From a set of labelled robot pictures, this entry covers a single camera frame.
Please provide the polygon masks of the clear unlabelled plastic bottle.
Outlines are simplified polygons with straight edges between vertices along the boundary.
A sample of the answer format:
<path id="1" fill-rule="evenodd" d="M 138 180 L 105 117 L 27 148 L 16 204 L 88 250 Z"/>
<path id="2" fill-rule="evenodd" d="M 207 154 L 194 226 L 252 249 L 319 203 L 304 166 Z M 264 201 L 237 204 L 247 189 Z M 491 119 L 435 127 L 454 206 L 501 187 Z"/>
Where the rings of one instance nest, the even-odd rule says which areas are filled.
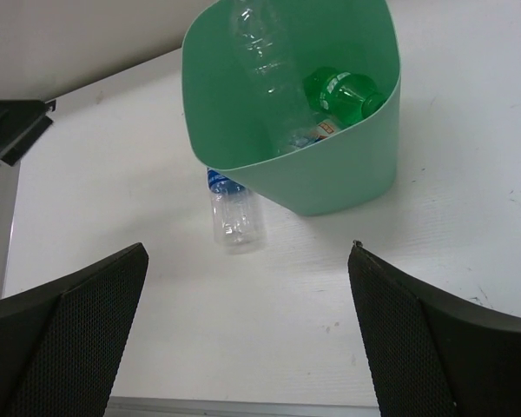
<path id="1" fill-rule="evenodd" d="M 280 153 L 285 134 L 316 125 L 287 29 L 271 1 L 233 1 L 230 25 L 235 53 Z"/>

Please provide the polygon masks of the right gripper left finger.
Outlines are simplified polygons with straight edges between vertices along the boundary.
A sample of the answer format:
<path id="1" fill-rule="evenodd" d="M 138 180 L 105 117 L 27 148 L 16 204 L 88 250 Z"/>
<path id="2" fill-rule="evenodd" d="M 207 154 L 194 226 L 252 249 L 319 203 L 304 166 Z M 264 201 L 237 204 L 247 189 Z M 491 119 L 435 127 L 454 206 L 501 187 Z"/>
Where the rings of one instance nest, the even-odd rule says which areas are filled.
<path id="1" fill-rule="evenodd" d="M 0 416 L 102 416 L 148 270 L 131 245 L 0 300 Z"/>

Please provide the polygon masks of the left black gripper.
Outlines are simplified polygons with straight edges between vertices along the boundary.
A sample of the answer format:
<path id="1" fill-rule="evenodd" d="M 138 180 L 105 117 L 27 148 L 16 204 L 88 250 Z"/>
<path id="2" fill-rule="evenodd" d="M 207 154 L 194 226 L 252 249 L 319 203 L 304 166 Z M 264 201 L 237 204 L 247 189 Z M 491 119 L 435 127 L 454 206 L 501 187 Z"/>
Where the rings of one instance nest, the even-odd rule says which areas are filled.
<path id="1" fill-rule="evenodd" d="M 16 166 L 53 124 L 56 100 L 0 100 L 0 165 Z"/>

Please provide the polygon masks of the green plastic bottle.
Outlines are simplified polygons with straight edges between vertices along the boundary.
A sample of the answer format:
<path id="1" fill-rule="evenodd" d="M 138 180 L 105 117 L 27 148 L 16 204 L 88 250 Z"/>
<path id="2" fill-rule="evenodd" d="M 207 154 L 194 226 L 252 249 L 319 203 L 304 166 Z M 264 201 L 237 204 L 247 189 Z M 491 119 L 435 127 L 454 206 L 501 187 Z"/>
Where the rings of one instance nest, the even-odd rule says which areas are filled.
<path id="1" fill-rule="evenodd" d="M 333 67 L 315 70 L 303 80 L 309 105 L 347 127 L 366 120 L 387 100 L 374 80 Z"/>

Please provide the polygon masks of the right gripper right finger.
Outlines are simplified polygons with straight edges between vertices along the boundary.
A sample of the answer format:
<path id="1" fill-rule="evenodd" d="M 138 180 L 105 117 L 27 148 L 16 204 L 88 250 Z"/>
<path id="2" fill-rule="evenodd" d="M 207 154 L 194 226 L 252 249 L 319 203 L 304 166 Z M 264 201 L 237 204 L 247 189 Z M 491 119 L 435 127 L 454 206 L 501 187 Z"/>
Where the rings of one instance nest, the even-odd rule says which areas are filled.
<path id="1" fill-rule="evenodd" d="M 521 416 L 521 318 L 436 288 L 353 243 L 353 303 L 383 416 Z"/>

